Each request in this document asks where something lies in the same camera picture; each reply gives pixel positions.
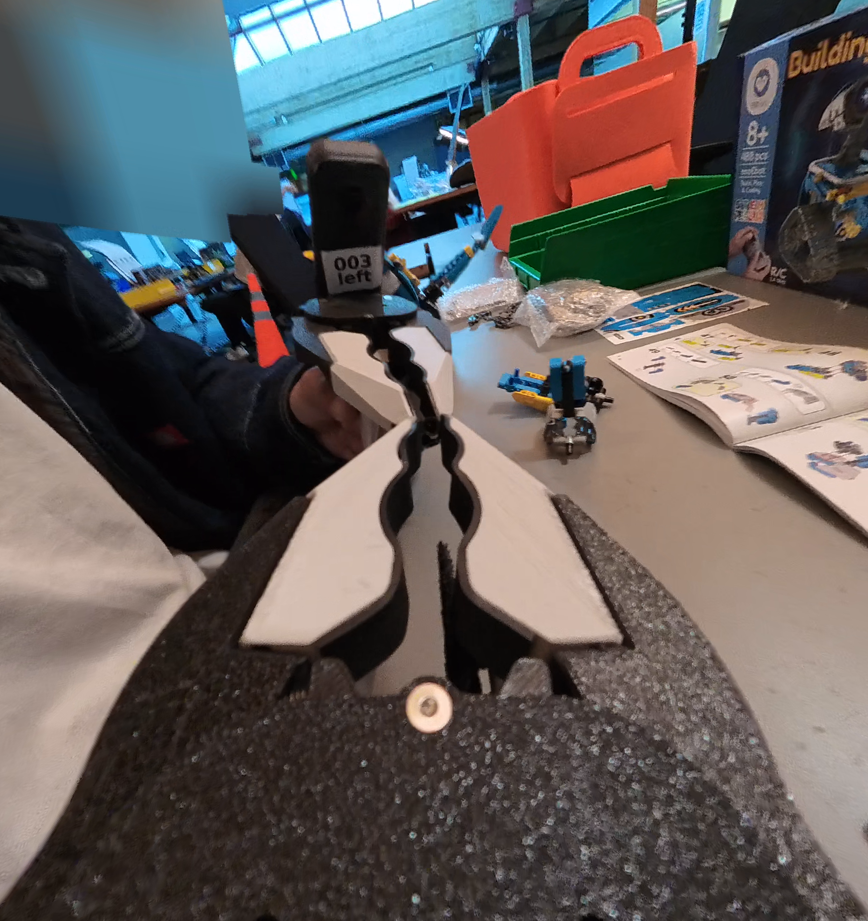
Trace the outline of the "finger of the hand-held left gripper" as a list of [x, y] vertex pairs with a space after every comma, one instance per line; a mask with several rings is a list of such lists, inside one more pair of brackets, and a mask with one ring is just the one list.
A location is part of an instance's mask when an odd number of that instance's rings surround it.
[[426, 327], [390, 331], [390, 381], [397, 385], [405, 408], [391, 425], [414, 417], [436, 426], [454, 412], [454, 366], [451, 352]]
[[393, 339], [378, 353], [367, 335], [355, 331], [325, 331], [318, 339], [333, 392], [359, 413], [362, 447], [410, 423], [410, 448], [424, 450], [428, 375], [414, 350]]

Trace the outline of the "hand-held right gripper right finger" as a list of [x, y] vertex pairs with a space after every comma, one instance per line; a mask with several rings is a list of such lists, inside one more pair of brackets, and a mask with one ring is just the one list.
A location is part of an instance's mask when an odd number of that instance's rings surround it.
[[561, 510], [561, 498], [459, 420], [442, 415], [450, 512], [462, 537], [442, 613], [447, 678], [503, 683], [522, 660], [624, 646], [624, 629]]

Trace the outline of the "grey desk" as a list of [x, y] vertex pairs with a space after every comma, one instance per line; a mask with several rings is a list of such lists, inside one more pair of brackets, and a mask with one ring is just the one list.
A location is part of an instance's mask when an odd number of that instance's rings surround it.
[[[773, 462], [735, 453], [607, 360], [596, 332], [453, 324], [456, 416], [572, 498], [681, 604], [733, 676], [816, 841], [868, 909], [868, 541]], [[575, 459], [497, 388], [583, 354], [614, 405]]]

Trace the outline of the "person's left hand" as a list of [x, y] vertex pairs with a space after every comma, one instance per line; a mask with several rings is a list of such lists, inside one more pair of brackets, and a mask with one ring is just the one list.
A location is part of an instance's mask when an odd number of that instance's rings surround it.
[[350, 461], [365, 449], [363, 415], [336, 394], [320, 368], [303, 371], [288, 405], [293, 418], [337, 459]]

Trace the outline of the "clear plastic parts bag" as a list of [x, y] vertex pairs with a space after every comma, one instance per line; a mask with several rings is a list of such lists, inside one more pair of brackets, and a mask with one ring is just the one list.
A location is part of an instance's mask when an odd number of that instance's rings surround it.
[[555, 338], [592, 331], [638, 299], [638, 293], [596, 280], [564, 279], [540, 284], [517, 306], [511, 322], [530, 331], [541, 348]]
[[516, 323], [515, 314], [523, 301], [525, 289], [515, 278], [494, 278], [484, 283], [452, 287], [440, 297], [437, 310], [446, 324], [460, 324], [470, 329], [492, 324], [508, 329]]

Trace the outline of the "orange traffic cone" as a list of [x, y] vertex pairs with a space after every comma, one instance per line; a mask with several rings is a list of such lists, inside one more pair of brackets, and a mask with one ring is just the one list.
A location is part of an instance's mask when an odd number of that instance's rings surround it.
[[289, 357], [289, 350], [255, 272], [248, 273], [247, 285], [258, 364], [265, 368], [272, 367], [282, 358]]

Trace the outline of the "small blue toy robot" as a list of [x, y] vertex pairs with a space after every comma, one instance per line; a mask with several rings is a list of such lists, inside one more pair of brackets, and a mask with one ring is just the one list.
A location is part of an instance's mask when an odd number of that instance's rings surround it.
[[497, 387], [543, 416], [543, 441], [558, 456], [574, 457], [592, 449], [598, 415], [614, 404], [603, 380], [587, 374], [584, 355], [552, 358], [544, 375], [517, 368], [503, 374]]

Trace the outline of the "tracked toy robot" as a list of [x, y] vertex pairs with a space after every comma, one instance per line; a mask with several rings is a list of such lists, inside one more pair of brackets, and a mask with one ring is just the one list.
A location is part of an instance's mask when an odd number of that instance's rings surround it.
[[463, 226], [391, 248], [384, 263], [383, 292], [408, 300], [434, 316], [444, 295], [490, 244], [502, 215], [497, 206], [485, 222]]

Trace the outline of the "green bin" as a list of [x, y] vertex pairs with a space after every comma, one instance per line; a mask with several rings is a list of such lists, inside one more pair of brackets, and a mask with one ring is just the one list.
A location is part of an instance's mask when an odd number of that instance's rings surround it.
[[523, 286], [593, 280], [637, 290], [723, 266], [733, 178], [673, 178], [515, 224], [509, 265]]

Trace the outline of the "sticker sheet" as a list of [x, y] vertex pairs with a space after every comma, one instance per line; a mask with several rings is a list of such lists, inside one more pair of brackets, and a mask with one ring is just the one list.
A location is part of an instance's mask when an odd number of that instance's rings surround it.
[[725, 320], [765, 304], [709, 283], [684, 283], [638, 298], [602, 322], [597, 333], [615, 344], [639, 342], [712, 320]]

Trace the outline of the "person's white shirt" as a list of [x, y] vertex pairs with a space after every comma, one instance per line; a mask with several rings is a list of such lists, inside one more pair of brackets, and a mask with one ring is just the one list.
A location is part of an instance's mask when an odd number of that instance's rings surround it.
[[0, 383], [0, 903], [133, 670], [203, 582]]

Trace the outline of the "orange plastic tote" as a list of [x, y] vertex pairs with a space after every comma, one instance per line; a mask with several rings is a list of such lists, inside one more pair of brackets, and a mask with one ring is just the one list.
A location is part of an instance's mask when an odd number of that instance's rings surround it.
[[689, 174], [698, 52], [665, 50], [658, 27], [630, 16], [582, 32], [555, 79], [515, 94], [467, 130], [492, 240], [511, 229]]

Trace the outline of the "instruction booklet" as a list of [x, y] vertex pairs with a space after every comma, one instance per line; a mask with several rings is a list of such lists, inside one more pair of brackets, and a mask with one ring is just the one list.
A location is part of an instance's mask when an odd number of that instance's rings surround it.
[[778, 464], [868, 538], [868, 350], [721, 323], [608, 359], [732, 450]]

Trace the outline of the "dark denim jacket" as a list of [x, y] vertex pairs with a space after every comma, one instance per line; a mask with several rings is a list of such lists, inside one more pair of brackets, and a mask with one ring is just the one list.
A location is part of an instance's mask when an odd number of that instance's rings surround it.
[[94, 435], [96, 345], [125, 308], [139, 317], [58, 225], [0, 216], [0, 383], [140, 516]]

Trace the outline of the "robot kit box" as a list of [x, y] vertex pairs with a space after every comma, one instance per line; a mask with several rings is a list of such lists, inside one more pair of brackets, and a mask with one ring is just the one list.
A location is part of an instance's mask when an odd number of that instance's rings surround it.
[[727, 270], [868, 307], [868, 6], [739, 61]]

